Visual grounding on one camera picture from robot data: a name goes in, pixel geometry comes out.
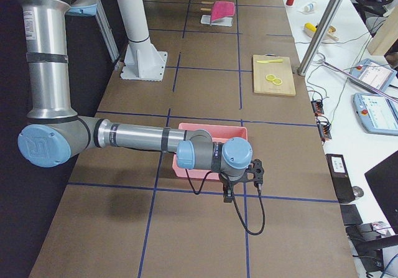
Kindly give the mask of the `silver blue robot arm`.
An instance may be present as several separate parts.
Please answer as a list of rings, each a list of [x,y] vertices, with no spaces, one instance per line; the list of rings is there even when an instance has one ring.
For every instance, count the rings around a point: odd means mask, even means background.
[[[79,116],[70,101],[65,15],[93,16],[98,0],[17,0],[22,6],[32,110],[18,137],[21,154],[39,167],[55,167],[86,149],[125,147],[169,152],[185,170],[216,173],[226,202],[234,202],[234,186],[251,182],[260,190],[264,170],[241,137],[215,142],[196,131],[113,123]]]

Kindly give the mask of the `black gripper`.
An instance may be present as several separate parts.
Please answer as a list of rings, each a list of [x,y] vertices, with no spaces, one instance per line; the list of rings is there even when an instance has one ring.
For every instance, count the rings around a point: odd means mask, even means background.
[[[257,190],[261,191],[263,179],[264,168],[259,159],[250,161],[249,165],[245,169],[233,169],[230,166],[222,169],[219,173],[219,180],[224,185],[223,202],[231,203],[231,191],[233,191],[234,186],[239,183],[253,183]]]

